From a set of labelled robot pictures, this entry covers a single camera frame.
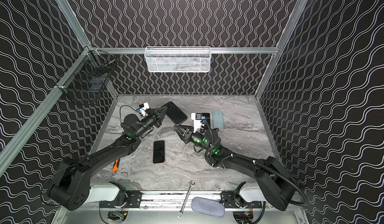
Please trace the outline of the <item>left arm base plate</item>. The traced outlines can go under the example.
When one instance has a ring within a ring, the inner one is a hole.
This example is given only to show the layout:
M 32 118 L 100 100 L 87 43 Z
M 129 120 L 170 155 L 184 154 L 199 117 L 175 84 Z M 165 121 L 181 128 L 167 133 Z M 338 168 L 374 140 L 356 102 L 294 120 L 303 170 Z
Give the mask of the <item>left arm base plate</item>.
M 139 208 L 143 193 L 140 191 L 126 191 L 120 193 L 113 201 L 101 201 L 100 208 L 104 209 L 122 209 Z

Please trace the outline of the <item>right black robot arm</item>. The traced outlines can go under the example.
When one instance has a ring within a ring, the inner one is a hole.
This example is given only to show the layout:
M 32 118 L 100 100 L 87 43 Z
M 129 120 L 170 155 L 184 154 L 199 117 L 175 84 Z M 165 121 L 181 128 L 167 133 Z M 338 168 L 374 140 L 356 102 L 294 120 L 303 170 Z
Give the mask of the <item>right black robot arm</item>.
M 299 192 L 297 181 L 275 157 L 255 159 L 237 154 L 222 145 L 215 129 L 203 134 L 195 132 L 193 126 L 175 125 L 173 129 L 184 143 L 205 150 L 205 159 L 210 166 L 235 170 L 254 178 L 266 201 L 276 209 L 284 211 L 289 204 L 300 204 L 293 199 Z

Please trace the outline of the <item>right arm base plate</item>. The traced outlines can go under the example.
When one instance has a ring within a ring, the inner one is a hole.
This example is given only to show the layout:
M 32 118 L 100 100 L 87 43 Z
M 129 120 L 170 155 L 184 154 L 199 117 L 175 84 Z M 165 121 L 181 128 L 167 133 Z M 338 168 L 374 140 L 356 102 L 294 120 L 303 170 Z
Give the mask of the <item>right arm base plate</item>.
M 226 209 L 246 209 L 252 206 L 253 209 L 261 209 L 263 202 L 247 202 L 238 193 L 234 191 L 223 191 L 220 193 L 220 203 L 224 205 Z

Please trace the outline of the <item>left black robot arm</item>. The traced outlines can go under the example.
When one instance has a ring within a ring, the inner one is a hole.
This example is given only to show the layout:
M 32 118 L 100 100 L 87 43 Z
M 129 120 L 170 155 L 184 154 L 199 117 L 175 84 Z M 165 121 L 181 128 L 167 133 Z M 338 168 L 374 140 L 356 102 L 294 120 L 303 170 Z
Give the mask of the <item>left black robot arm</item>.
M 47 196 L 69 211 L 92 202 L 91 178 L 113 161 L 132 154 L 142 138 L 154 127 L 162 125 L 167 109 L 166 106 L 148 108 L 142 120 L 135 114 L 129 114 L 121 124 L 124 130 L 122 135 L 114 143 L 80 159 L 65 159 L 47 186 Z

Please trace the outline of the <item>pale blue phone case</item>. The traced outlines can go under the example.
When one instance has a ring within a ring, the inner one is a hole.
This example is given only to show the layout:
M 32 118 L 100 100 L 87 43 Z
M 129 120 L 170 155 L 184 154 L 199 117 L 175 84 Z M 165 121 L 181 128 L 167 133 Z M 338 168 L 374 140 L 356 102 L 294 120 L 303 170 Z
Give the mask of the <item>pale blue phone case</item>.
M 222 111 L 213 111 L 213 127 L 224 129 L 224 115 Z

